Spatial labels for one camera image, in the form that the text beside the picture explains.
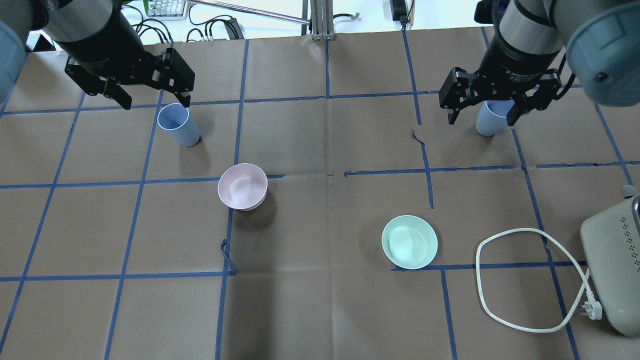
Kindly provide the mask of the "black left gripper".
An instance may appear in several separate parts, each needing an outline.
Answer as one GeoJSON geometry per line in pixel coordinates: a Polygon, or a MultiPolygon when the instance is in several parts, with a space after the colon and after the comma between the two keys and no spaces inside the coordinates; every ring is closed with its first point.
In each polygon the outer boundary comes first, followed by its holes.
{"type": "Polygon", "coordinates": [[[195,72],[175,48],[152,55],[127,20],[106,20],[82,39],[65,41],[64,72],[89,96],[102,95],[130,110],[132,98],[121,85],[146,85],[171,92],[189,108],[195,72]]]}

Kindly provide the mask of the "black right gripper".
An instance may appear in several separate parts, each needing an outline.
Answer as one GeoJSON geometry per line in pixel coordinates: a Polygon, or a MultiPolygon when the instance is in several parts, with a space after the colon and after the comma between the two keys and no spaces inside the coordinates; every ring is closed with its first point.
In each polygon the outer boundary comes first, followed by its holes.
{"type": "Polygon", "coordinates": [[[446,110],[448,124],[454,125],[462,110],[485,100],[512,98],[514,105],[506,116],[508,126],[515,125],[530,111],[544,111],[562,86],[559,71],[549,70],[557,55],[557,51],[527,54],[490,45],[475,73],[460,67],[451,68],[439,89],[439,107],[446,110]],[[531,96],[526,94],[536,86],[531,96]]]}

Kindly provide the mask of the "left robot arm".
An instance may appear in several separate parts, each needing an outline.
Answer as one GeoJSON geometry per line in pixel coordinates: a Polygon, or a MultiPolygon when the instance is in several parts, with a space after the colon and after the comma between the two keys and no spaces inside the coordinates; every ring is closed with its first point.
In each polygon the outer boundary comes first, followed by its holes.
{"type": "Polygon", "coordinates": [[[64,68],[89,96],[102,95],[122,109],[132,98],[126,85],[172,93],[191,103],[195,73],[174,48],[151,54],[121,12],[120,0],[3,0],[1,2],[1,100],[6,101],[26,62],[29,32],[43,30],[68,58],[64,68]]]}

